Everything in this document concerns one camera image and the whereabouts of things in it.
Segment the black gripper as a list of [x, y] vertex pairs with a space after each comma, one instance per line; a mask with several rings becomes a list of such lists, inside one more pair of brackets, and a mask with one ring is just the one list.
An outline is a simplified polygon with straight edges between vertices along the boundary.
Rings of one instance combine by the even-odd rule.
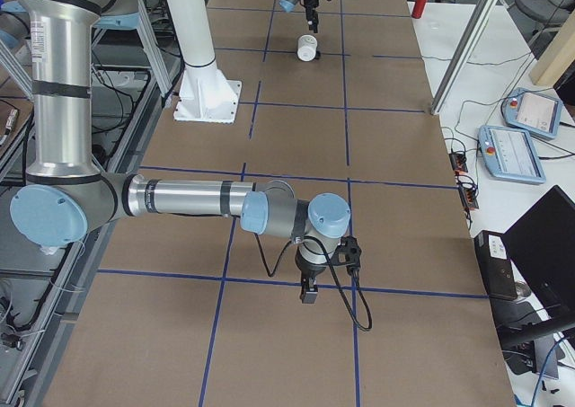
[[308, 29], [312, 33], [317, 33], [319, 15], [316, 11], [316, 7], [319, 6], [319, 0], [301, 0], [301, 4], [305, 8], [305, 18], [308, 24]]
[[305, 305], [312, 305], [315, 303], [319, 292], [316, 285], [316, 277], [325, 271], [327, 264], [325, 262], [312, 263], [300, 252], [296, 253], [295, 262], [301, 273], [300, 301]]

